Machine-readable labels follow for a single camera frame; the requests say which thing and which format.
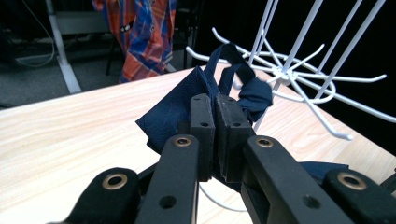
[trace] fabric strap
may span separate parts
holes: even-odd
[[[231,66],[222,71],[218,85],[214,74],[219,58],[227,60]],[[177,125],[182,121],[190,121],[191,97],[206,93],[214,109],[216,96],[230,93],[235,73],[245,86],[239,93],[242,109],[249,120],[257,120],[272,105],[271,87],[256,78],[234,44],[224,44],[213,51],[204,70],[195,67],[158,104],[136,121],[148,136],[148,146],[161,154],[166,140],[177,134]]]

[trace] light wood tabletop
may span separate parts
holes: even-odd
[[[217,77],[223,67],[218,65]],[[159,156],[146,146],[148,139],[135,121],[189,72],[0,111],[0,223],[62,221],[104,170],[123,167],[139,173],[155,163]],[[281,90],[292,94],[287,87]],[[236,98],[237,91],[231,96]],[[339,132],[352,134],[353,140],[330,135],[306,105],[277,97],[257,134],[277,139],[297,161],[346,163],[376,183],[393,173],[394,156],[323,115]],[[243,205],[237,193],[216,181],[205,187],[227,204]],[[198,223],[250,222],[248,213],[224,209],[200,193]]]

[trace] dark blue fabric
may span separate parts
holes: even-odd
[[[214,74],[219,58],[226,59],[232,66],[222,71],[218,86],[214,79]],[[148,146],[161,154],[166,140],[177,134],[177,125],[181,121],[190,121],[191,97],[206,93],[212,102],[212,109],[214,109],[216,96],[219,93],[226,95],[230,93],[235,73],[244,85],[247,84],[252,88],[257,87],[269,90],[263,91],[247,88],[247,92],[241,94],[244,97],[244,101],[242,101],[244,110],[250,111],[250,108],[253,108],[250,112],[246,112],[246,114],[258,114],[257,108],[259,107],[262,108],[263,113],[266,107],[272,104],[272,102],[271,104],[267,102],[267,99],[272,99],[271,87],[262,81],[260,81],[260,85],[257,84],[259,80],[256,78],[254,71],[242,58],[234,44],[221,45],[210,55],[210,60],[204,71],[199,66],[194,68],[158,104],[136,121],[137,125],[148,136]],[[250,94],[252,94],[252,99],[254,99],[251,103],[248,99]]]
[[[319,184],[324,180],[326,174],[333,169],[348,169],[349,165],[321,161],[301,161],[299,162],[304,169],[315,179]]]

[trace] red plaid fabric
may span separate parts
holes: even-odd
[[[120,82],[163,73],[172,59],[176,0],[92,0],[125,55]]]

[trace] screw hole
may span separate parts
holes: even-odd
[[[160,199],[160,207],[162,209],[173,208],[176,204],[176,198],[174,196],[164,196]]]
[[[303,203],[305,206],[312,208],[312,209],[319,209],[320,208],[320,202],[318,199],[310,196],[310,195],[305,195],[303,197]]]
[[[187,147],[191,144],[191,140],[189,138],[178,138],[174,140],[174,143],[178,147]]]

